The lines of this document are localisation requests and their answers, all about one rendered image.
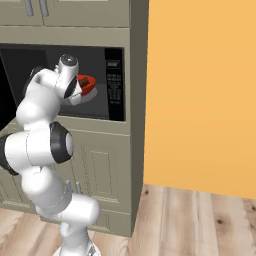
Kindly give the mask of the grey microwave turntable plate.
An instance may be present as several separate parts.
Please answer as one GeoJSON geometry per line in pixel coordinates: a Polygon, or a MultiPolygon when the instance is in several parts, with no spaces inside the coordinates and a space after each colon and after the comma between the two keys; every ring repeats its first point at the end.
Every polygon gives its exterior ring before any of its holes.
{"type": "Polygon", "coordinates": [[[63,99],[62,104],[64,106],[76,106],[80,104],[84,104],[86,102],[91,101],[97,96],[97,89],[93,88],[88,94],[85,96],[81,96],[80,99],[76,99],[74,102],[72,102],[69,98],[63,99]]]}

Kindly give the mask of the tall grey-green cabinet housing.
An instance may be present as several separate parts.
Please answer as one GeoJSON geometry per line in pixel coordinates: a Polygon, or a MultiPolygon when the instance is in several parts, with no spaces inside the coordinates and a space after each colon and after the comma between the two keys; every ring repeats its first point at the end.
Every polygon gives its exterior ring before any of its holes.
{"type": "MultiPolygon", "coordinates": [[[[95,224],[88,227],[88,232],[93,230],[128,237],[134,230],[143,186],[148,8],[149,0],[130,0],[130,24],[126,28],[46,26],[43,16],[41,26],[0,25],[0,44],[98,46],[124,49],[125,121],[62,116],[59,113],[55,117],[71,136],[72,130],[78,130],[130,137],[132,211],[122,213],[104,210],[100,202],[95,199],[100,204],[100,216],[95,224]]],[[[15,113],[15,118],[0,131],[0,138],[22,130],[15,113]]],[[[72,157],[67,160],[72,164],[75,178],[75,187],[71,185],[72,191],[77,193],[76,181],[79,181],[82,194],[87,195],[82,184],[85,179],[81,171],[82,164],[73,163],[72,157]]]]}

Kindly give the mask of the red bowl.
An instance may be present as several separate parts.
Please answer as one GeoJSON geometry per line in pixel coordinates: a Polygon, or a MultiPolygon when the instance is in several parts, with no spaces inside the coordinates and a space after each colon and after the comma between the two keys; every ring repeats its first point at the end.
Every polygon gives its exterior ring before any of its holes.
{"type": "Polygon", "coordinates": [[[82,96],[85,96],[86,94],[88,94],[95,87],[96,79],[92,76],[78,74],[77,79],[78,79],[79,85],[82,89],[82,93],[81,93],[82,96]],[[83,79],[84,77],[87,77],[88,80],[90,81],[90,83],[87,84],[86,86],[81,86],[80,85],[80,80],[83,79]]]}

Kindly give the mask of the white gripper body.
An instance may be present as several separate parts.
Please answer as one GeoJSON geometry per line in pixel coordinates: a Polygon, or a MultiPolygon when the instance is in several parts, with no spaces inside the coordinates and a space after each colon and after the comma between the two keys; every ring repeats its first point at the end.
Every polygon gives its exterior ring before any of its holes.
{"type": "Polygon", "coordinates": [[[74,92],[69,97],[69,101],[72,105],[78,105],[81,102],[81,98],[82,98],[81,93],[82,93],[82,89],[80,85],[76,84],[74,92]]]}

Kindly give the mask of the black microwave door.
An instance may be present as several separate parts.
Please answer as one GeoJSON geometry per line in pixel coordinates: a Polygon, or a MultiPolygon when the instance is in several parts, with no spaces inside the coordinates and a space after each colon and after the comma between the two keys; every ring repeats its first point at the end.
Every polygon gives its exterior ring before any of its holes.
{"type": "Polygon", "coordinates": [[[15,113],[15,101],[0,58],[0,131],[15,118],[15,113]]]}

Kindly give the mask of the black built-in microwave oven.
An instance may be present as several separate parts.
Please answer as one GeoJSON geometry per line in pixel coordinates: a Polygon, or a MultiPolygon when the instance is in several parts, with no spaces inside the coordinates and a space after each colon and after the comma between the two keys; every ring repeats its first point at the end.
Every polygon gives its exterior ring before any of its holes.
{"type": "Polygon", "coordinates": [[[96,79],[97,96],[76,106],[61,106],[62,116],[125,121],[123,48],[0,44],[0,58],[16,105],[33,68],[53,70],[63,54],[75,57],[80,75],[96,79]]]}

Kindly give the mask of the grey-green upper cupboard door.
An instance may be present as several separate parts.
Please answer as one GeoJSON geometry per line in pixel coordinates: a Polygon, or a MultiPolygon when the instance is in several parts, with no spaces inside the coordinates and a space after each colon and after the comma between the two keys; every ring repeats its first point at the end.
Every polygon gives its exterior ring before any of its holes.
{"type": "Polygon", "coordinates": [[[31,0],[34,15],[29,17],[24,0],[0,0],[0,25],[41,26],[43,24],[39,0],[31,0]]]}
{"type": "Polygon", "coordinates": [[[130,0],[44,0],[46,26],[128,27],[130,0]]]}

